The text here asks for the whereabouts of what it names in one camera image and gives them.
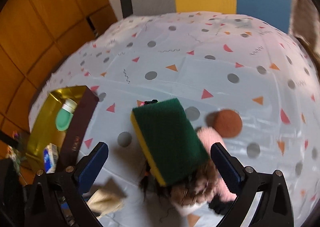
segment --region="open cardboard box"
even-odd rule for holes
[[[70,98],[77,103],[69,128],[58,131],[55,119],[64,100]],[[26,157],[34,172],[44,169],[43,150],[55,144],[59,150],[56,171],[76,164],[84,134],[99,98],[87,86],[74,86],[52,91],[47,97],[36,119],[27,145]]]

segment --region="pink plush toy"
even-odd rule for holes
[[[202,127],[200,130],[198,130],[197,134],[209,155],[211,146],[216,142],[220,142],[223,147],[227,149],[222,137],[213,128]],[[216,193],[220,196],[220,200],[222,202],[230,202],[236,199],[236,195],[228,190],[228,187],[226,186],[222,177],[219,177],[218,179]]]

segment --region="sponge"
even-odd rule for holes
[[[134,108],[131,122],[160,186],[184,179],[209,159],[176,98]]]

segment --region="patterned tablecloth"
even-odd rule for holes
[[[298,41],[246,15],[211,12],[128,17],[85,44],[52,74],[34,103],[30,128],[48,93],[87,85],[100,102],[79,158],[103,141],[109,158],[95,185],[120,190],[124,208],[103,217],[104,226],[187,226],[165,199],[137,187],[145,159],[130,123],[133,107],[146,100],[177,97],[196,128],[206,116],[229,108],[243,130],[224,139],[228,151],[258,172],[283,171],[295,226],[320,195],[320,89],[316,70]],[[243,226],[253,216],[260,195]],[[215,226],[207,206],[196,226]]]

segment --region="gray dot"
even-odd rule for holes
[[[260,146],[257,143],[250,143],[247,146],[247,156],[251,159],[256,159],[260,154]]]
[[[148,73],[145,74],[145,79],[148,79],[148,80],[152,80],[152,79],[155,79],[157,77],[157,72],[155,71],[150,71]]]
[[[267,73],[266,69],[263,66],[257,66],[257,70],[260,74],[264,75]]]
[[[290,87],[291,89],[295,89],[296,88],[296,85],[295,85],[295,83],[293,82],[292,79],[288,80],[288,87]]]
[[[318,150],[315,147],[313,147],[312,149],[311,157],[313,160],[316,160],[318,158]]]
[[[196,121],[200,117],[199,110],[194,106],[188,107],[187,109],[185,109],[184,112],[186,113],[186,116],[187,116],[189,121]]]
[[[130,133],[124,131],[118,135],[118,145],[125,148],[131,144],[132,136]]]
[[[148,42],[148,47],[149,48],[153,48],[155,45],[156,45],[156,42],[153,41],[153,40]]]
[[[214,57],[212,55],[206,55],[204,58],[206,58],[206,59],[216,59],[216,57]]]
[[[303,163],[302,163],[302,161],[299,161],[299,162],[296,164],[296,169],[295,169],[297,176],[300,176],[300,175],[301,175],[302,167],[303,167]]]
[[[291,59],[288,56],[286,56],[286,57],[287,57],[288,62],[292,65]]]
[[[103,102],[103,100],[104,100],[104,98],[107,96],[107,94],[106,93],[101,93],[101,94],[99,94],[98,95],[98,97],[99,97],[99,102]]]
[[[176,30],[177,29],[177,27],[175,27],[175,26],[169,26],[169,28],[168,28],[169,30],[171,30],[171,31],[174,31],[174,30]]]
[[[228,80],[234,84],[239,83],[239,77],[236,74],[229,74]]]
[[[304,72],[305,72],[307,75],[310,75],[310,74],[309,74],[309,71],[307,70],[306,67],[304,68]]]

